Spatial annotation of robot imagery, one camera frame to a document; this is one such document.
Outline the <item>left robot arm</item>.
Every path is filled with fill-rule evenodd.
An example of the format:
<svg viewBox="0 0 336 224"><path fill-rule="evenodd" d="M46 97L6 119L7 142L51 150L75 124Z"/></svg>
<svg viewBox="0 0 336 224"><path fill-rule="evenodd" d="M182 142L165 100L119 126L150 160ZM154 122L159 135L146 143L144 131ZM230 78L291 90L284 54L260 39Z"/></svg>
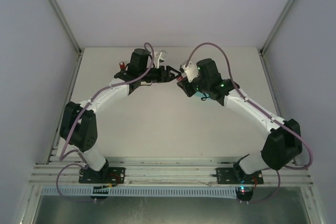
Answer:
<svg viewBox="0 0 336 224"><path fill-rule="evenodd" d="M167 83L179 78L181 73L178 70L161 64L164 53L135 49L129 63L119 63L119 72L106 87L86 101L66 104L59 133L66 142L60 159L71 153L81 158L84 165L79 171L80 183L98 184L118 179L97 145L97 114L146 83Z"/></svg>

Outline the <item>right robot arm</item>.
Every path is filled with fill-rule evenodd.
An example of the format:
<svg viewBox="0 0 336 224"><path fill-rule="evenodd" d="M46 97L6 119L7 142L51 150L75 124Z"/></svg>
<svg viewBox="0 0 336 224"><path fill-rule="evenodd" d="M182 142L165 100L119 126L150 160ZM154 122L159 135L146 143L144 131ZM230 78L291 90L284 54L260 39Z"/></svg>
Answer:
<svg viewBox="0 0 336 224"><path fill-rule="evenodd" d="M208 95L248 120L265 140L259 152L247 154L233 165L234 176L240 183L260 170L280 170L302 153L299 123L270 113L250 99L232 79L223 79L213 59L203 59L196 64L185 62L178 71L177 86L188 97L197 92Z"/></svg>

